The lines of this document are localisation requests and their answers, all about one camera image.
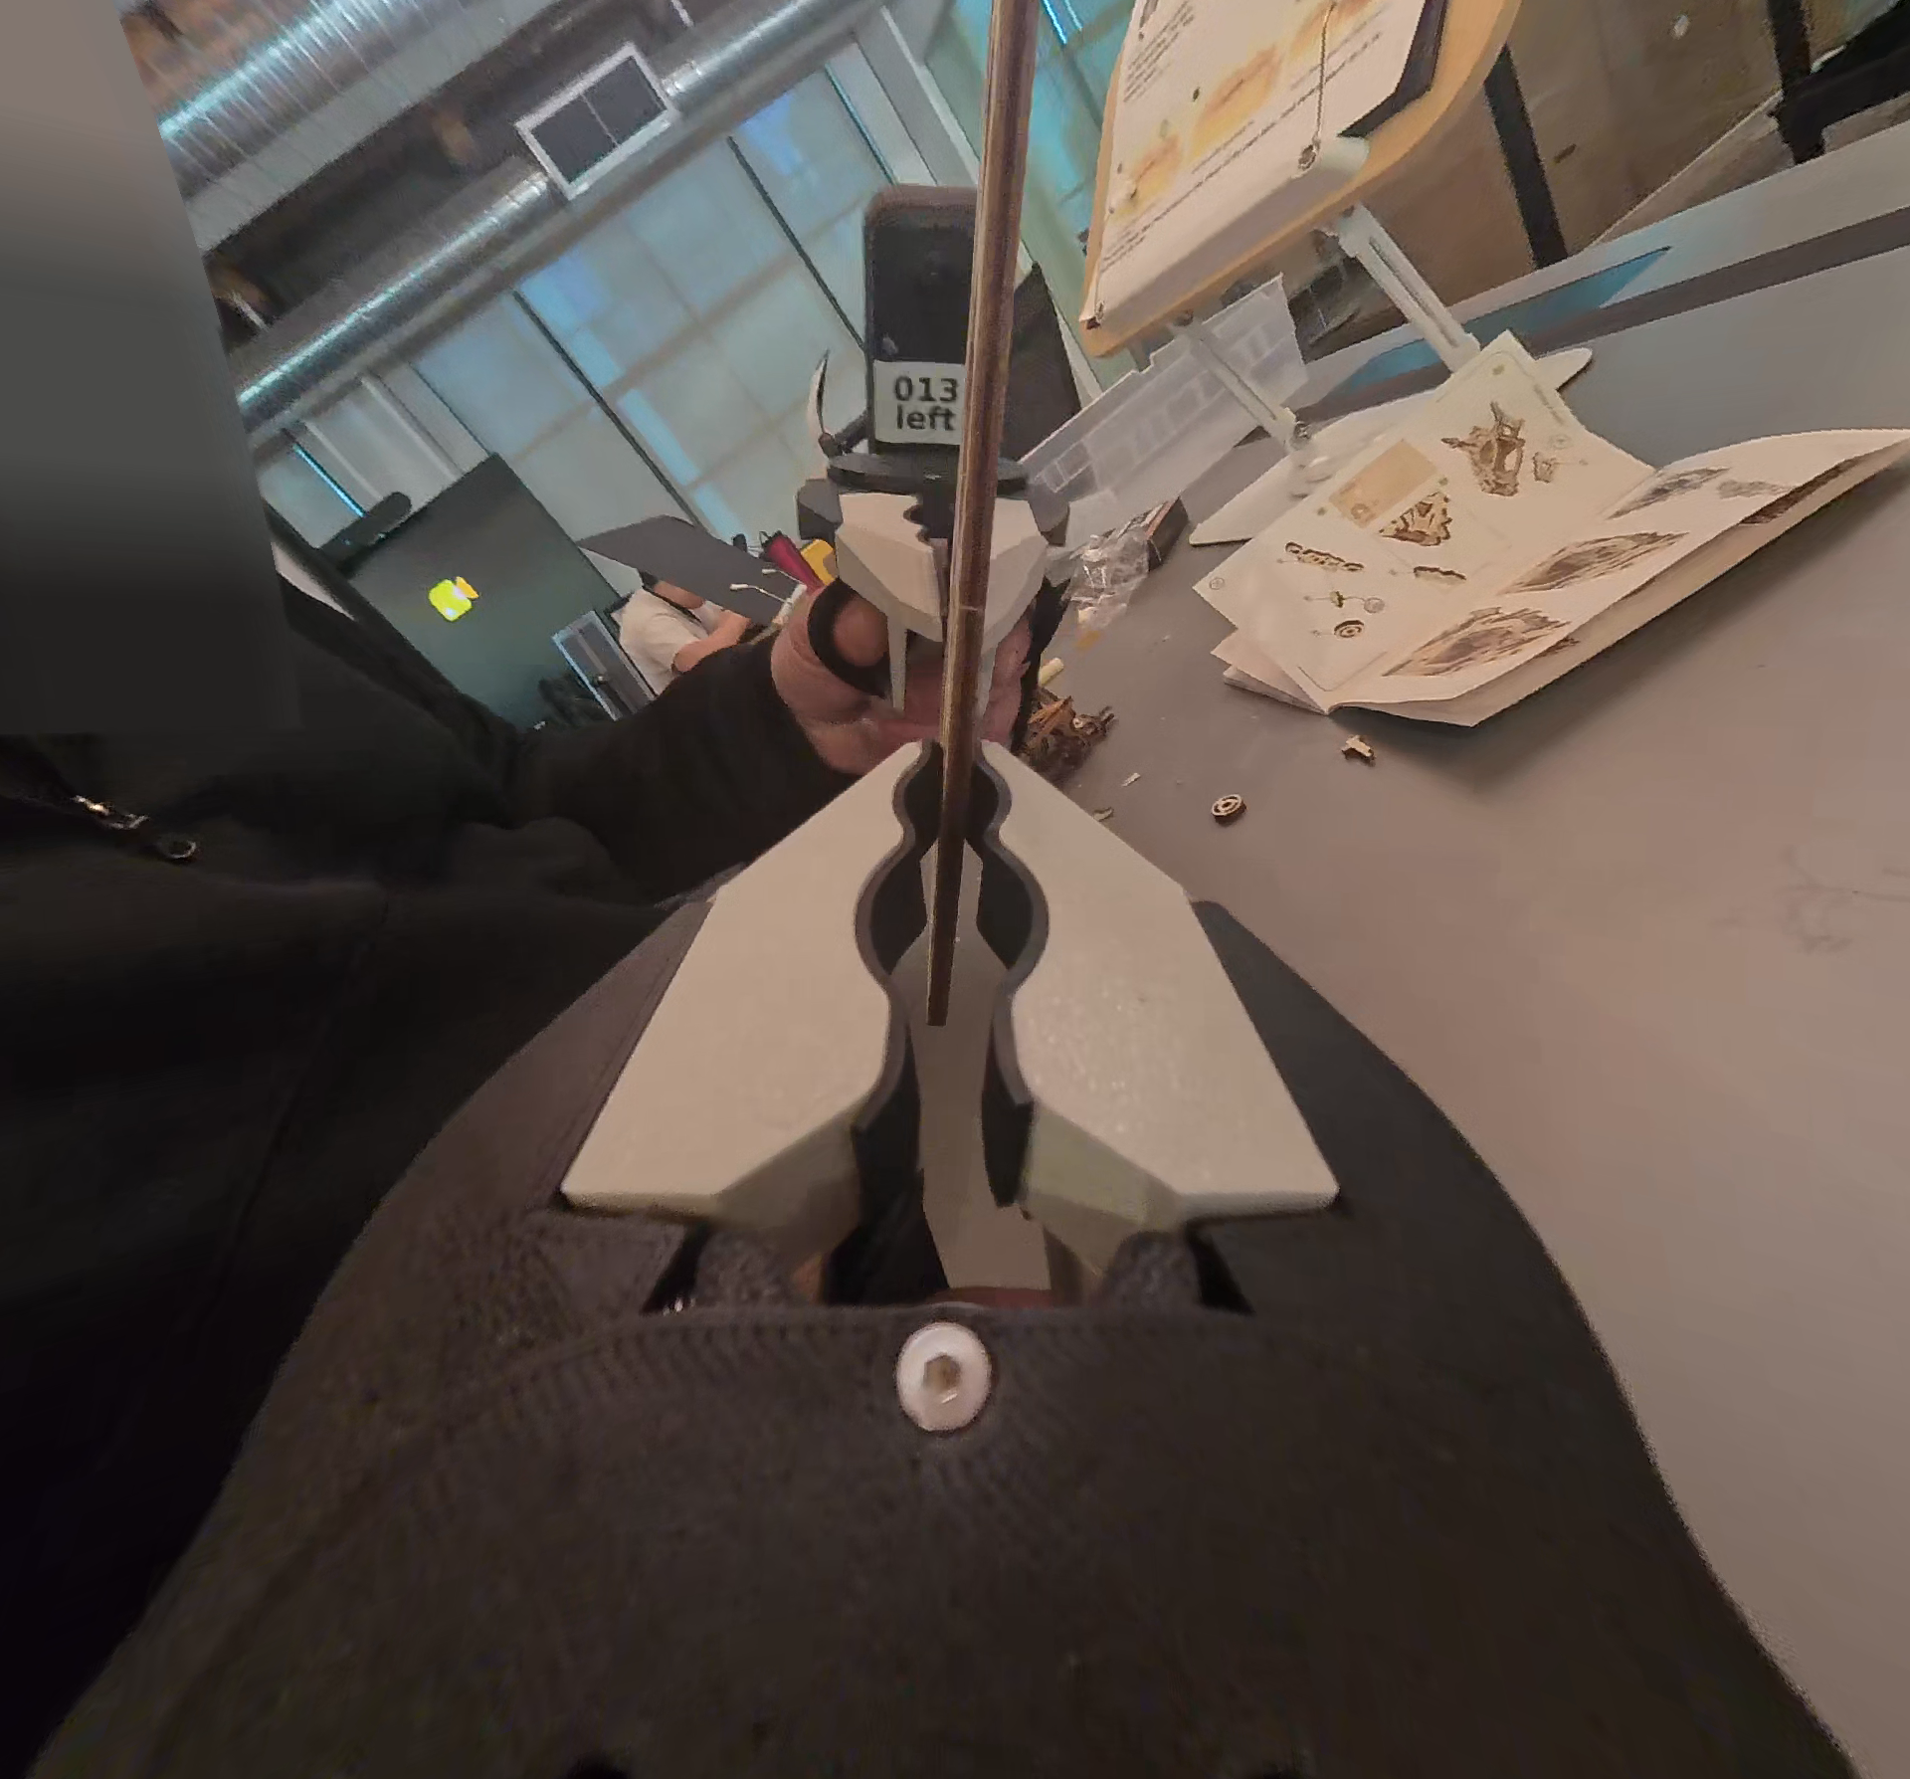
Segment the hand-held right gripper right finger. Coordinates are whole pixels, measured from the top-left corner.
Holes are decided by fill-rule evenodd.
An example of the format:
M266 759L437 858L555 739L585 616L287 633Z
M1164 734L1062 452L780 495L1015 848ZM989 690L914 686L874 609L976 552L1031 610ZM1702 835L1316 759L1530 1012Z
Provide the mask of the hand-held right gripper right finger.
M1181 884L1003 748L967 880L967 1285L1080 1289L1143 1232L1335 1173Z

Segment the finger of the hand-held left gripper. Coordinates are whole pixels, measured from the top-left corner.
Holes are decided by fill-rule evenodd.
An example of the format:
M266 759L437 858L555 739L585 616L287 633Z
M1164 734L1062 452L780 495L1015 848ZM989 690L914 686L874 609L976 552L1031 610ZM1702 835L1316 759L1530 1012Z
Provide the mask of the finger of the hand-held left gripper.
M985 579L982 638L1004 639L1048 582L1058 547L1027 498L996 498Z
M834 567L848 593L868 600L888 627L888 702L905 714L914 641L948 644L952 501L855 492L839 495Z

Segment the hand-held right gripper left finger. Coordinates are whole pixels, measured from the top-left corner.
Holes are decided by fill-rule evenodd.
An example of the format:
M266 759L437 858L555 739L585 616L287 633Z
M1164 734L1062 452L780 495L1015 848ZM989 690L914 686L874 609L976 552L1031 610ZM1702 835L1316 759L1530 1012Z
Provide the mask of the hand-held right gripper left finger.
M561 1180L598 1216L747 1233L846 1304L948 1289L906 962L940 756L877 770L725 881Z

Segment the thin wooden parts sheet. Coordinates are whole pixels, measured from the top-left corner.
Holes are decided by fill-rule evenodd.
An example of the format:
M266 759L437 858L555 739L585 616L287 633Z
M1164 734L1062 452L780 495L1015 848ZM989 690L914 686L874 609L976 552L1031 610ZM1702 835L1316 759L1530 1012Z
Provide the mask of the thin wooden parts sheet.
M989 700L982 680L995 655L995 641L986 639L992 514L1021 258L1038 15L1040 0L991 0L985 144L967 309L966 413L944 619L944 793L927 983L931 1026L944 1026L948 1018L959 935L972 767Z

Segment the wooden model vehicle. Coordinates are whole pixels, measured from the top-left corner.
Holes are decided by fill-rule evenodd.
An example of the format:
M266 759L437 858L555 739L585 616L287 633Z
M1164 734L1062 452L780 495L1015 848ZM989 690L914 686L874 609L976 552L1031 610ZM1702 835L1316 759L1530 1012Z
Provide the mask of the wooden model vehicle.
M1040 686L1015 739L1015 756L1050 784L1073 778L1112 735L1116 712L1085 712L1068 695Z

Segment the person's left forearm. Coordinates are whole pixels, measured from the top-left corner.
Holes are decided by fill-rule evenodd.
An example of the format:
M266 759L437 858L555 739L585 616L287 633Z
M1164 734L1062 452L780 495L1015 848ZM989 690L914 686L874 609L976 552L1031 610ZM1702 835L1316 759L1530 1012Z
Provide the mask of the person's left forearm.
M525 821L579 826L647 904L747 865L851 783L777 683L780 645L715 651L630 720L525 734L507 784Z

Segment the person's left hand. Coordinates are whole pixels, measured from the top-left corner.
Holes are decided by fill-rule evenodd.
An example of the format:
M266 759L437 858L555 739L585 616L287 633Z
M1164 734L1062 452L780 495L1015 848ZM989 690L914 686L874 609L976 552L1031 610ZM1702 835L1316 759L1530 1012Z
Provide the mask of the person's left hand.
M888 638L877 607L831 587L799 596L771 647L783 705L825 764L851 778L940 732L944 650L910 651L905 700L896 705Z

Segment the clear plastic bag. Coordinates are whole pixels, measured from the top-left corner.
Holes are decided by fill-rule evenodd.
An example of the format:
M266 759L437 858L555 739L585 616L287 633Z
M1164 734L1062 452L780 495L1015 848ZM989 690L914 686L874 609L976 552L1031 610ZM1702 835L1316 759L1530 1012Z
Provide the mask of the clear plastic bag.
M1134 603L1154 570L1150 527L1143 514L1089 539L1070 587L1080 641L1106 633Z

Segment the black monitor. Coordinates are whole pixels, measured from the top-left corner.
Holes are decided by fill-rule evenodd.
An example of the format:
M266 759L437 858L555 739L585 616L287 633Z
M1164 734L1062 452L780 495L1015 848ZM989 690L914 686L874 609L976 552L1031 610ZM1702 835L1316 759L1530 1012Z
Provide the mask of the black monitor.
M1040 264L1015 288L1003 451L1025 460L1085 406L1056 300Z

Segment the clear plastic organizer box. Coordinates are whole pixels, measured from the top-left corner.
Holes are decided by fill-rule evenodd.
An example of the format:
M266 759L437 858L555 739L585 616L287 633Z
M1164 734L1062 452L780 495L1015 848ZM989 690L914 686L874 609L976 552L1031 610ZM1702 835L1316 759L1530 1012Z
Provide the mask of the clear plastic organizer box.
M1178 489L1255 426L1288 409L1305 366L1284 278L1172 333L1023 455L1030 486L1059 501L1134 493L1142 478Z

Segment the dark grey flat panel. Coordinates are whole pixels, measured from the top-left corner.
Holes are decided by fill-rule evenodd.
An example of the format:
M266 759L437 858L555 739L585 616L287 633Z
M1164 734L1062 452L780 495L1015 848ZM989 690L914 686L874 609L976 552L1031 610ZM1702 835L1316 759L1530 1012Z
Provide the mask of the dark grey flat panel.
M758 552L677 517L614 527L583 539L581 549L680 587L755 625L776 622L799 593L799 582Z

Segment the white vent grille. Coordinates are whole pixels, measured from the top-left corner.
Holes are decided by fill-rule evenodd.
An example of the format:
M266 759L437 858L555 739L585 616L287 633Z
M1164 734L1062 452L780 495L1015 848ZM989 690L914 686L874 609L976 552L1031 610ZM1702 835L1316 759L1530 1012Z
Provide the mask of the white vent grille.
M631 43L513 120L519 142L570 201L680 124L680 109Z

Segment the black screen yellow icon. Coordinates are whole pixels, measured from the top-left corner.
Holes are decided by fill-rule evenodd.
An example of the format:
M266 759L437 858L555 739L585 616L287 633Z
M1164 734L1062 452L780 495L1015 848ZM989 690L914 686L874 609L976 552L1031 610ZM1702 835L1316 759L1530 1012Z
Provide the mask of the black screen yellow icon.
M394 493L321 556L458 690L520 728L608 715L560 638L608 619L614 584L490 455L437 498Z

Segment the large instruction manual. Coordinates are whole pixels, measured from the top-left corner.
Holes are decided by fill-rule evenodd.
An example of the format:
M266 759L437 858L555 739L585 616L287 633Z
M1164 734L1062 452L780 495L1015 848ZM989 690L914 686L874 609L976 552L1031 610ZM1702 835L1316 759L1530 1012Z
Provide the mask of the large instruction manual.
M1450 0L1135 0L1104 113L1085 324L1157 325L1255 262L1437 71Z

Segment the small open instruction booklet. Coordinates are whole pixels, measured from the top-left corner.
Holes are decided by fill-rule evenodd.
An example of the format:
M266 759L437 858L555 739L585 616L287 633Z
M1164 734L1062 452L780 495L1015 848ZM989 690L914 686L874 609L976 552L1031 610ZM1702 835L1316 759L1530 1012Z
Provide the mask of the small open instruction booklet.
M1474 728L1904 460L1902 431L1820 431L1657 469L1503 331L1196 593L1290 705Z

